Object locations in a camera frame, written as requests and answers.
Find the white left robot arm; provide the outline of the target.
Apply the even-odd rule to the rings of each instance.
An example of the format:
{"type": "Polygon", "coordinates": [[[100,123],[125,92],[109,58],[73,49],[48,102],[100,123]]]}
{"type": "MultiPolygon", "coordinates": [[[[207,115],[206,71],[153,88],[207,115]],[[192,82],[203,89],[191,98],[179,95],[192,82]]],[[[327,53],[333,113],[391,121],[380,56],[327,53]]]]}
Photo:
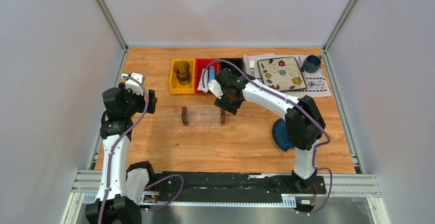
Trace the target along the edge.
{"type": "Polygon", "coordinates": [[[155,112],[155,92],[146,91],[139,81],[129,79],[104,91],[102,98],[102,176],[95,202],[85,207],[85,217],[89,223],[141,223],[142,191],[152,190],[157,177],[148,161],[129,167],[126,163],[132,130],[138,124],[132,117],[155,112]]]}

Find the clear textured toiletry holder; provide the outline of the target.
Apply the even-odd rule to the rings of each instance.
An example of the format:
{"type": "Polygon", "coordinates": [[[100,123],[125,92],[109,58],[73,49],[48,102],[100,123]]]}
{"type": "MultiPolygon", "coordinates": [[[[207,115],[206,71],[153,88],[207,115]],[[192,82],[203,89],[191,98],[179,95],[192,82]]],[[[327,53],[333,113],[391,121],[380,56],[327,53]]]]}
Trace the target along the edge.
{"type": "Polygon", "coordinates": [[[225,124],[226,115],[216,106],[183,106],[181,120],[184,126],[215,127],[225,124]]]}

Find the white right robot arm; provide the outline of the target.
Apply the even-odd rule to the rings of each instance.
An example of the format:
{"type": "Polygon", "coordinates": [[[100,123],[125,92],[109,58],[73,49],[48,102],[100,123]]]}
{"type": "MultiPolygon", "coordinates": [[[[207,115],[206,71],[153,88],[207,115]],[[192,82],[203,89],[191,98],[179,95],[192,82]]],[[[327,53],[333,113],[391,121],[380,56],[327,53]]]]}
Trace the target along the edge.
{"type": "Polygon", "coordinates": [[[252,76],[236,76],[229,69],[203,85],[203,91],[216,96],[215,105],[236,114],[242,102],[249,101],[278,115],[285,124],[286,137],[295,147],[295,165],[291,185],[297,192],[307,192],[317,175],[315,158],[320,138],[326,135],[325,122],[309,96],[297,98],[268,87],[252,76]]]}

